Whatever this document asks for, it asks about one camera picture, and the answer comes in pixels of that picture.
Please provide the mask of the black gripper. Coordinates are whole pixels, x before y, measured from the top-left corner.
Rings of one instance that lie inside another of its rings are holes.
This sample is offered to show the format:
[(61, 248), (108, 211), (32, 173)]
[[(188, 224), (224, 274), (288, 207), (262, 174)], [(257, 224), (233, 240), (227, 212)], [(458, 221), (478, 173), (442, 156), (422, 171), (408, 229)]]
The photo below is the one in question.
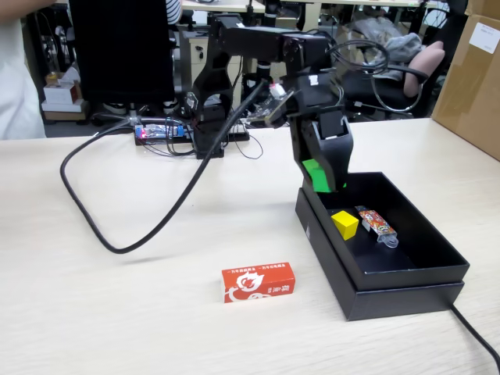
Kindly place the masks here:
[(334, 192), (344, 187), (353, 149), (339, 97), (329, 73), (292, 75), (287, 89), (294, 160), (305, 182), (315, 192)]

